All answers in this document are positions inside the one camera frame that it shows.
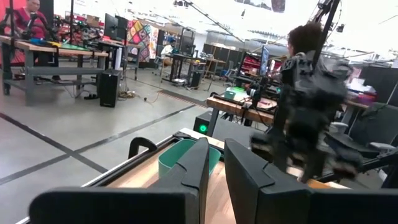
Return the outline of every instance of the wooden table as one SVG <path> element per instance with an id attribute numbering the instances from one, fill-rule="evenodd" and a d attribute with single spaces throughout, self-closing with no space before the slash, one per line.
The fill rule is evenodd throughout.
<path id="1" fill-rule="evenodd" d="M 224 142 L 217 139 L 205 136 L 203 134 L 192 131 L 191 129 L 183 128 L 180 133 L 189 135 L 193 139 L 207 138 L 211 146 L 224 148 Z M 165 147 L 154 156 L 148 158 L 143 163 L 139 164 L 135 168 L 126 172 L 124 175 L 118 177 L 116 180 L 107 185 L 111 188 L 146 188 L 153 184 L 158 177 L 158 157 L 169 147 Z M 107 173 L 100 175 L 94 180 L 88 182 L 82 187 L 89 187 L 91 183 L 96 182 L 99 179 L 103 179 L 111 174 L 114 174 L 120 167 L 126 165 L 129 161 L 133 161 L 135 157 L 123 162 L 115 168 L 109 170 Z M 288 173 L 297 177 L 301 176 L 302 171 L 293 167 L 289 167 Z M 347 189 L 347 187 L 333 182 L 326 184 L 310 181 L 309 186 L 316 189 L 327 189 L 327 188 L 339 188 Z M 21 220 L 18 224 L 26 224 L 29 221 L 29 217 Z M 223 162 L 219 162 L 215 167 L 212 175 L 209 178 L 207 200 L 206 200 L 206 218 L 205 224 L 235 224 L 234 212 L 229 197 L 228 186 L 226 183 L 225 167 Z"/>
<path id="2" fill-rule="evenodd" d="M 243 102 L 243 100 L 240 98 L 236 98 L 236 99 L 237 99 L 236 101 Z M 245 111 L 245 109 L 242 109 L 242 106 L 239 106 L 236 103 L 230 103 L 228 101 L 219 100 L 214 97 L 207 98 L 206 105 L 210 108 L 213 108 L 213 112 L 211 113 L 209 127 L 207 130 L 207 135 L 210 137 L 213 136 L 213 132 L 216 127 L 216 122 L 218 119 L 218 114 L 220 113 L 220 111 L 224 111 L 226 113 L 233 114 L 236 116 L 243 116 L 243 113 Z M 277 102 L 275 102 L 273 100 L 261 98 L 261 101 L 258 103 L 257 107 L 263 108 L 263 109 L 269 109 L 269 108 L 273 108 L 275 106 L 277 106 Z M 262 111 L 256 111 L 253 109 L 249 109 L 245 112 L 244 118 L 249 119 L 251 121 L 264 123 L 264 124 L 272 124 L 272 121 L 274 120 L 274 115 L 264 113 Z"/>
<path id="3" fill-rule="evenodd" d="M 77 49 L 63 49 L 59 48 L 58 53 L 67 55 L 77 55 L 78 68 L 59 68 L 59 67 L 34 67 L 34 52 L 46 52 L 46 53 L 57 53 L 57 49 L 54 47 L 43 47 L 37 46 L 25 41 L 15 40 L 15 47 L 21 49 L 25 53 L 25 80 L 13 80 L 11 71 L 11 58 L 5 57 L 5 55 L 11 54 L 11 38 L 0 35 L 1 51 L 2 51 L 2 65 L 3 65 L 3 94 L 9 95 L 11 86 L 14 86 L 25 92 L 25 103 L 27 106 L 31 106 L 34 103 L 34 89 L 37 87 L 50 87 L 50 86 L 76 86 L 78 91 L 83 85 L 96 85 L 96 82 L 90 79 L 83 80 L 82 75 L 97 75 L 104 69 L 105 59 L 108 57 L 106 52 L 93 52 L 90 50 L 77 50 Z M 83 68 L 83 56 L 97 56 L 98 64 L 97 68 Z M 34 76 L 52 76 L 52 75 L 76 75 L 76 80 L 70 80 L 70 82 L 59 82 L 42 83 L 40 86 L 35 84 Z"/>
<path id="4" fill-rule="evenodd" d="M 262 98 L 262 101 L 263 100 L 270 102 L 270 104 L 263 105 L 262 103 L 259 103 L 257 107 L 268 109 L 269 107 L 276 106 L 275 101 Z M 219 100 L 214 97 L 207 98 L 206 104 L 208 107 L 213 108 L 213 112 L 211 114 L 211 119 L 210 119 L 210 124 L 208 127 L 208 132 L 207 132 L 207 135 L 209 135 L 210 137 L 213 135 L 213 131 L 214 131 L 215 124 L 216 124 L 215 116 L 217 116 L 220 111 L 224 111 L 226 113 L 233 114 L 236 116 L 242 116 L 243 111 L 244 111 L 241 106 L 239 106 L 235 103 L 230 103 L 225 100 Z M 352 118 L 352 115 L 354 114 L 355 109 L 366 110 L 369 107 L 368 105 L 364 105 L 361 103 L 355 103 L 352 101 L 346 101 L 345 105 L 346 105 L 346 111 L 345 111 L 345 115 L 342 120 L 342 122 L 345 124 L 349 124 L 349 121 Z M 245 113 L 245 118 L 250 119 L 252 121 L 256 121 L 256 122 L 265 123 L 265 124 L 272 124 L 272 122 L 274 120 L 273 115 L 267 114 L 267 113 L 264 113 L 261 111 L 256 111 L 256 110 L 248 110 Z"/>

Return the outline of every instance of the pole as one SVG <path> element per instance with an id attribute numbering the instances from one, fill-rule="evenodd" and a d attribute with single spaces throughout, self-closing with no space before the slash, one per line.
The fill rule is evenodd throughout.
<path id="1" fill-rule="evenodd" d="M 72 38 L 73 38 L 73 23 L 75 21 L 75 15 L 73 13 L 73 5 L 75 4 L 75 0 L 70 0 L 70 26 L 69 26 L 69 31 L 70 31 L 70 38 L 69 38 L 69 43 L 72 44 Z"/>
<path id="2" fill-rule="evenodd" d="M 323 44 L 325 44 L 326 38 L 327 38 L 328 33 L 329 33 L 329 28 L 331 26 L 331 23 L 333 22 L 333 18 L 335 16 L 335 13 L 336 13 L 336 10 L 337 10 L 337 7 L 338 7 L 339 3 L 340 3 L 340 0 L 333 0 L 332 3 L 331 3 L 331 8 L 330 8 L 328 20 L 326 21 L 325 27 L 323 28 L 322 36 L 321 36 L 321 39 L 319 40 L 319 43 L 318 43 L 318 48 L 315 51 L 315 54 L 313 56 L 312 65 L 313 65 L 314 68 L 315 68 L 315 66 L 318 63 L 318 59 L 319 59 L 319 56 L 321 55 Z"/>
<path id="3" fill-rule="evenodd" d="M 14 37 L 15 24 L 14 24 L 14 1 L 10 0 L 10 25 L 11 25 L 11 38 Z"/>

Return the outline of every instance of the black plastic part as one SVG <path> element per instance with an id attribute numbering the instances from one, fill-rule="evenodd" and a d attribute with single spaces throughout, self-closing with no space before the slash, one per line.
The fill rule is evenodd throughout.
<path id="1" fill-rule="evenodd" d="M 149 188 L 176 188 L 190 192 L 195 200 L 187 205 L 198 213 L 190 217 L 191 223 L 205 222 L 207 185 L 209 181 L 209 144 L 207 138 L 200 138 L 177 161 L 168 173 Z"/>
<path id="2" fill-rule="evenodd" d="M 30 205 L 31 223 L 202 224 L 205 222 L 209 144 L 199 139 L 147 189 L 70 187 L 51 190 Z"/>
<path id="3" fill-rule="evenodd" d="M 130 159 L 136 156 L 140 146 L 148 148 L 149 152 L 154 152 L 157 150 L 156 144 L 152 141 L 142 137 L 135 137 L 130 142 L 129 155 L 127 158 Z"/>
<path id="4" fill-rule="evenodd" d="M 237 224 L 304 223 L 308 186 L 232 139 L 225 140 L 224 163 Z"/>
<path id="5" fill-rule="evenodd" d="M 61 188 L 36 197 L 33 224 L 190 223 L 195 198 L 175 189 Z"/>
<path id="6" fill-rule="evenodd" d="M 178 131 L 177 133 L 173 134 L 173 137 L 176 137 L 176 138 L 190 138 L 191 135 L 185 134 L 185 133 L 182 133 L 182 132 Z"/>
<path id="7" fill-rule="evenodd" d="M 225 171 L 236 224 L 390 223 L 398 190 L 311 189 L 232 139 Z"/>
<path id="8" fill-rule="evenodd" d="M 375 159 L 370 159 L 364 163 L 362 163 L 359 168 L 358 172 L 367 172 L 369 170 L 377 169 L 377 168 L 382 168 L 385 166 L 393 166 L 398 164 L 398 150 L 394 150 L 391 152 L 387 152 L 381 155 L 378 155 Z M 331 181 L 336 181 L 336 180 L 341 180 L 343 177 L 340 174 L 334 173 L 334 172 L 329 172 L 324 174 L 323 176 L 317 178 L 317 181 L 327 183 Z M 395 188 L 393 186 L 388 187 L 389 184 L 385 183 L 383 184 L 382 187 L 385 188 Z"/>

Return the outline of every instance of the wooden tabletop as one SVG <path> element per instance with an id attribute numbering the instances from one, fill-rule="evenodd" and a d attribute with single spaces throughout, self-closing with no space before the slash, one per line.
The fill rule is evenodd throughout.
<path id="1" fill-rule="evenodd" d="M 190 129 L 184 128 L 180 132 L 189 134 L 194 139 L 207 138 L 212 146 L 224 148 L 224 142 L 205 136 Z M 133 170 L 124 174 L 118 180 L 114 181 L 108 187 L 113 188 L 136 188 L 148 187 L 153 184 L 158 177 L 158 157 L 167 149 L 152 156 Z M 296 176 L 301 175 L 301 170 L 290 167 L 288 173 Z M 317 181 L 311 181 L 309 186 L 313 188 L 346 188 L 336 183 L 323 184 Z M 219 162 L 209 178 L 207 200 L 206 200 L 206 219 L 205 224 L 236 224 L 234 212 L 229 197 L 228 186 L 226 183 L 225 167 L 223 162 Z"/>
<path id="2" fill-rule="evenodd" d="M 118 41 L 118 40 L 102 40 L 102 41 L 103 41 L 103 42 L 109 42 L 110 44 L 124 45 L 123 42 Z M 141 48 L 141 46 L 140 46 L 140 45 L 137 45 L 137 44 L 130 44 L 130 43 L 127 43 L 127 46 L 128 46 L 128 47 L 135 47 L 135 48 L 138 48 L 138 49 Z"/>
<path id="3" fill-rule="evenodd" d="M 217 62 L 217 63 L 225 63 L 224 61 L 218 60 L 218 59 L 215 59 L 215 58 L 206 58 L 206 60 L 207 61 L 211 61 L 211 62 Z"/>
<path id="4" fill-rule="evenodd" d="M 272 107 L 274 104 L 276 106 L 276 102 L 272 100 L 268 100 L 265 98 L 262 98 L 263 102 L 268 102 L 270 103 L 269 105 L 265 105 L 264 103 L 259 103 L 258 107 L 263 107 L 264 109 L 268 109 L 269 107 Z M 234 114 L 236 116 L 242 116 L 243 111 L 242 107 L 235 104 L 235 103 L 230 103 L 225 100 L 219 100 L 214 97 L 209 97 L 206 100 L 206 104 L 210 108 L 216 108 L 220 111 L 224 111 L 230 114 Z M 271 114 L 267 114 L 261 111 L 256 111 L 256 110 L 248 110 L 245 114 L 245 118 L 250 119 L 252 121 L 257 121 L 260 123 L 266 123 L 266 124 L 272 124 L 272 121 L 274 119 L 274 116 Z"/>
<path id="5" fill-rule="evenodd" d="M 6 43 L 6 44 L 11 44 L 11 38 L 0 35 L 0 42 Z M 18 49 L 22 49 L 22 50 L 31 50 L 31 51 L 39 51 L 39 52 L 53 52 L 53 53 L 57 52 L 57 49 L 54 47 L 37 46 L 37 45 L 30 44 L 30 43 L 20 41 L 20 40 L 15 41 L 15 47 L 17 47 Z M 58 52 L 60 54 L 68 54 L 68 55 L 89 55 L 89 56 L 93 55 L 93 52 L 89 51 L 89 50 L 74 50 L 74 49 L 59 48 Z M 107 57 L 108 54 L 106 52 L 95 52 L 94 56 Z"/>

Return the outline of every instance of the desktop computer tower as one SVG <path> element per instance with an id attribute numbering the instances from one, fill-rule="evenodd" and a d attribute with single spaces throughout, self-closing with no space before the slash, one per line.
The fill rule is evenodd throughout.
<path id="1" fill-rule="evenodd" d="M 118 102 L 121 71 L 108 69 L 99 75 L 99 105 L 114 108 Z"/>

